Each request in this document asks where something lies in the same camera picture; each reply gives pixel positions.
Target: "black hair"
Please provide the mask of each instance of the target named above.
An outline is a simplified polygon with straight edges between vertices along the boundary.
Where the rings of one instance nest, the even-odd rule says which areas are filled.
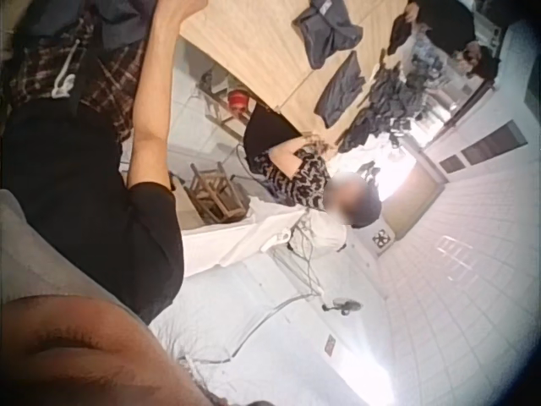
[[[373,184],[368,184],[363,197],[353,211],[347,213],[352,228],[364,228],[380,218],[380,192]]]
[[[481,46],[481,59],[471,73],[486,80],[494,80],[498,76],[500,62],[498,58],[492,56],[492,52],[487,47]]]

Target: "woman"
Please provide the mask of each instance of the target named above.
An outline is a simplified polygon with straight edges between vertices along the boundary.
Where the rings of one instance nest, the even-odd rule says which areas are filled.
[[[206,3],[160,0],[144,62],[141,41],[96,47],[93,13],[25,49],[2,145],[2,404],[227,404],[146,326],[183,280],[166,161],[172,66],[180,24]],[[132,127],[126,186],[119,142]]]
[[[260,104],[244,133],[244,149],[250,171],[265,177],[282,204],[327,211],[355,228],[380,217],[376,188],[352,174],[331,179],[322,156],[326,144],[300,134],[282,115]]]
[[[423,25],[426,36],[454,58],[463,73],[486,80],[494,80],[498,75],[500,60],[479,44],[473,13],[459,0],[408,0],[404,16],[410,24],[405,33],[411,33],[412,23]],[[406,39],[407,36],[400,36],[392,48],[397,49]]]

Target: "vent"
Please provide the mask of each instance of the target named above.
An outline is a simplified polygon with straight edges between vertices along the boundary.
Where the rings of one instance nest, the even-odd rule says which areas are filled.
[[[494,133],[462,150],[462,154],[470,164],[476,165],[526,144],[527,141],[520,129],[514,121],[510,121]]]
[[[444,159],[440,162],[440,165],[447,173],[454,173],[466,167],[464,163],[460,160],[460,158],[456,155],[449,156],[447,159]]]

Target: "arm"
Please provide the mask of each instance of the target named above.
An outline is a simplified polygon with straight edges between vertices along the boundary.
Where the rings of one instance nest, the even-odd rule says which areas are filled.
[[[303,163],[300,158],[295,156],[295,152],[313,143],[313,135],[293,138],[272,148],[269,151],[269,158],[280,172],[292,179]]]
[[[143,182],[171,188],[167,171],[167,136],[175,44],[180,24],[206,4],[207,0],[160,0],[156,6],[134,103],[129,188]]]

